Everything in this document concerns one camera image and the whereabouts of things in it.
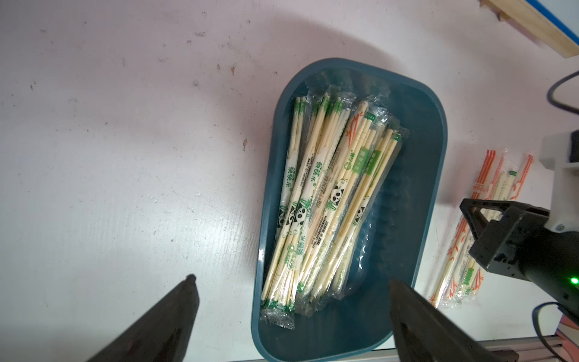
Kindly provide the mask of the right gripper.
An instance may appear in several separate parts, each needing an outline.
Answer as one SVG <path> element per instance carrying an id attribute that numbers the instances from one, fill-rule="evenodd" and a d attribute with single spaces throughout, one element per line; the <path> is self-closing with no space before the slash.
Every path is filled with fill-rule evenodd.
<path id="1" fill-rule="evenodd" d="M 546 229 L 550 211 L 517 202 L 519 213 L 487 272 L 530 281 L 578 322 L 578 233 Z"/>

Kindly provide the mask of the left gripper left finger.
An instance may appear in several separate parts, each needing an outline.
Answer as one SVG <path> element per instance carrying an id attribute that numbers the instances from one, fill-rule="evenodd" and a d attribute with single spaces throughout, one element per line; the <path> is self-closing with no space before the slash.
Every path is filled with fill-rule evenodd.
<path id="1" fill-rule="evenodd" d="M 199 304 L 196 277 L 188 275 L 90 360 L 184 360 Z"/>

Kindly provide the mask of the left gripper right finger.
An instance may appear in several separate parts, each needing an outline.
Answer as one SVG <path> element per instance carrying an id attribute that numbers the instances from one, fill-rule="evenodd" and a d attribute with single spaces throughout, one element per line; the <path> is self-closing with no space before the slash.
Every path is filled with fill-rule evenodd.
<path id="1" fill-rule="evenodd" d="M 401 361 L 517 361 L 513 350 L 489 351 L 406 283 L 391 280 L 391 323 Z"/>

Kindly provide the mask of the red print chopstick pack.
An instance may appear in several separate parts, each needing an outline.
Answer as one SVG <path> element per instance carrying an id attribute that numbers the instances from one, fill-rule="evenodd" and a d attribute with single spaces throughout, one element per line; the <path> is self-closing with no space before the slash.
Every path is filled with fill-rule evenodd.
<path id="1" fill-rule="evenodd" d="M 519 213 L 519 211 L 517 210 L 518 203 L 516 202 L 516 198 L 518 197 L 518 194 L 520 194 L 521 185 L 524 183 L 526 175 L 529 173 L 529 168 L 531 167 L 533 160 L 534 160 L 534 157 L 532 155 L 527 155 L 524 158 L 522 175 L 517 176 L 517 182 L 514 184 L 512 190 L 511 190 L 511 197 L 509 198 L 509 208 L 505 212 L 502 213 L 502 217 L 499 220 L 500 225 L 505 227 L 505 231 L 506 231 L 506 238 L 505 238 L 504 242 L 506 240 L 508 240 L 508 235 L 510 233 L 510 230 L 516 224 L 513 221 L 514 216 Z M 495 191 L 495 188 L 497 186 L 498 186 L 498 180 L 496 181 L 496 185 L 495 185 L 494 189 L 492 190 L 492 193 Z"/>

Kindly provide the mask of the teal storage box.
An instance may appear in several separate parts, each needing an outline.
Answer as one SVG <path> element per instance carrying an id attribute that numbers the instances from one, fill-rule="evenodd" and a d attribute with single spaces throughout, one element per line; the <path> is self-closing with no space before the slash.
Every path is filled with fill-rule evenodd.
<path id="1" fill-rule="evenodd" d="M 292 330 L 259 316 L 260 294 L 274 251 L 275 219 L 282 188 L 282 161 L 289 145 L 293 100 L 336 84 L 360 96 L 384 94 L 385 105 L 409 132 L 366 219 L 348 276 L 348 294 L 311 317 L 298 316 Z M 314 62 L 283 90 L 274 112 L 256 262 L 251 333 L 269 361 L 338 360 L 372 351 L 393 335 L 391 280 L 416 283 L 446 154 L 448 127 L 437 95 L 395 72 L 342 58 Z"/>

